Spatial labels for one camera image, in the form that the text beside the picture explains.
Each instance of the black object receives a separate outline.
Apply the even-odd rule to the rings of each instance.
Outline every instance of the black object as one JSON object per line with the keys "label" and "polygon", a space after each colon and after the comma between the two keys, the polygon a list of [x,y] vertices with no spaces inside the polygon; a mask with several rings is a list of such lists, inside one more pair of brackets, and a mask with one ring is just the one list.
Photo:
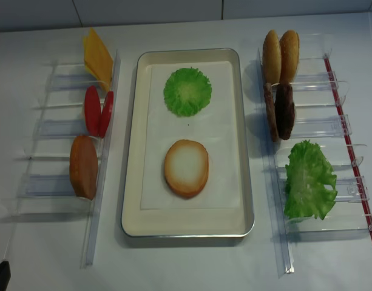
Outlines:
{"label": "black object", "polygon": [[10,280],[10,265],[8,261],[0,263],[0,291],[5,291]]}

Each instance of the hamburger bun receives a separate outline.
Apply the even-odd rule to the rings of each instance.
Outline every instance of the hamburger bun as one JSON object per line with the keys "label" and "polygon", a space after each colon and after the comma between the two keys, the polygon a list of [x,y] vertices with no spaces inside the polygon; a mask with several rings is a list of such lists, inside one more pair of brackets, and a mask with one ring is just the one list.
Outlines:
{"label": "hamburger bun", "polygon": [[98,158],[90,137],[79,135],[70,152],[70,182],[75,195],[93,200],[96,193]]}
{"label": "hamburger bun", "polygon": [[263,45],[263,71],[265,83],[279,83],[282,70],[282,56],[277,33],[274,30],[268,32]]}
{"label": "hamburger bun", "polygon": [[181,139],[168,150],[164,160],[164,177],[177,195],[198,195],[209,176],[209,155],[199,142]]}
{"label": "hamburger bun", "polygon": [[288,30],[280,39],[282,51],[282,71],[280,83],[292,82],[299,63],[299,35],[294,30]]}

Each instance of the lettuce leaf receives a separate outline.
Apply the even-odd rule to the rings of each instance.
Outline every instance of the lettuce leaf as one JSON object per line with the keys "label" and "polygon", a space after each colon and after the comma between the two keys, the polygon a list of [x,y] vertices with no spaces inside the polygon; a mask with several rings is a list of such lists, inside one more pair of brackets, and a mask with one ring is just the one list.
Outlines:
{"label": "lettuce leaf", "polygon": [[296,144],[286,165],[287,202],[284,214],[291,218],[313,216],[325,218],[335,205],[337,175],[327,161],[320,146],[309,141]]}
{"label": "lettuce leaf", "polygon": [[168,110],[177,116],[192,116],[210,103],[211,84],[199,69],[182,68],[171,74],[164,88]]}

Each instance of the food tray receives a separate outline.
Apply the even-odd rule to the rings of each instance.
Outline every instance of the food tray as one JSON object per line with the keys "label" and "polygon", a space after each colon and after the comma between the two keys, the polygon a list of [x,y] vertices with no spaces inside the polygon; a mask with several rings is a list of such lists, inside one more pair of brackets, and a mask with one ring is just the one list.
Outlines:
{"label": "food tray", "polygon": [[[288,141],[273,143],[269,134],[263,95],[262,49],[259,49],[258,76],[260,88],[259,114],[263,116],[265,138],[262,141],[268,204],[270,207],[272,231],[279,273],[294,273],[290,242],[304,236],[310,239],[355,238],[357,234],[370,235],[372,239],[372,213],[367,201],[370,196],[365,177],[360,175],[359,166],[364,160],[366,146],[352,144],[351,128],[342,106],[346,100],[349,85],[339,81],[330,66],[330,49],[307,53],[323,42],[321,35],[306,36],[300,44],[297,75],[293,87],[296,105],[296,121]],[[288,219],[284,215],[285,165],[294,144],[310,140],[321,146],[323,154],[331,163],[337,175],[336,204],[324,220],[314,218]]]}
{"label": "food tray", "polygon": [[[200,69],[212,84],[210,104],[189,118],[168,111],[163,96],[166,80],[182,67]],[[198,141],[209,153],[208,182],[189,200],[175,196],[163,178],[165,154],[179,139]],[[137,65],[124,231],[129,236],[243,237],[253,224],[238,54],[229,48],[143,54]]]}
{"label": "food tray", "polygon": [[[105,137],[91,136],[99,163],[95,199],[91,201],[76,197],[69,178],[69,157],[74,138],[88,135],[81,113],[85,92],[94,85],[101,103],[105,92],[100,89],[99,81],[86,72],[82,63],[53,62],[50,66],[47,84],[37,92],[34,110],[39,113],[38,120],[32,136],[24,140],[22,145],[20,158],[28,160],[27,169],[16,198],[5,199],[2,203],[8,213],[16,218],[29,215],[36,217],[36,221],[50,218],[61,221],[77,217],[86,219],[81,258],[81,267],[85,267],[93,264],[114,112]],[[111,84],[115,98],[119,74],[120,56],[116,52]]]}

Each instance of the red strip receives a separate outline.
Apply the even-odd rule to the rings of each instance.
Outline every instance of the red strip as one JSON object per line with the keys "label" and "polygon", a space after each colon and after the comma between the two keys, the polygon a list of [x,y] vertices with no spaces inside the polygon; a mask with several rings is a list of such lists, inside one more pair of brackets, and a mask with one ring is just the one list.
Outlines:
{"label": "red strip", "polygon": [[[333,84],[332,84],[333,95],[334,95],[334,100],[335,100],[336,104],[338,104],[338,105],[336,105],[338,115],[343,115],[342,106],[339,102],[337,102],[339,100],[339,95],[338,95],[338,90],[335,86],[335,81],[336,80],[334,79],[333,71],[331,69],[329,58],[328,58],[327,55],[325,55],[324,60],[325,60],[326,70],[329,73],[329,80],[330,80],[330,82],[333,82]],[[352,145],[349,135],[345,135],[345,142],[346,142],[347,146]],[[353,162],[356,159],[353,147],[348,147],[348,153],[349,153],[350,161]],[[359,177],[361,177],[360,170],[359,170],[357,165],[352,166],[352,167],[353,167],[354,175],[358,180]],[[366,198],[365,192],[363,191],[363,189],[361,187],[359,187],[359,191],[360,191],[361,197]],[[367,200],[362,201],[362,208],[364,208],[364,213],[365,214],[371,214],[369,204],[368,204]],[[367,224],[368,224],[368,226],[372,225],[372,216],[367,216]],[[372,231],[369,231],[369,233],[370,233],[370,238],[372,240]]]}

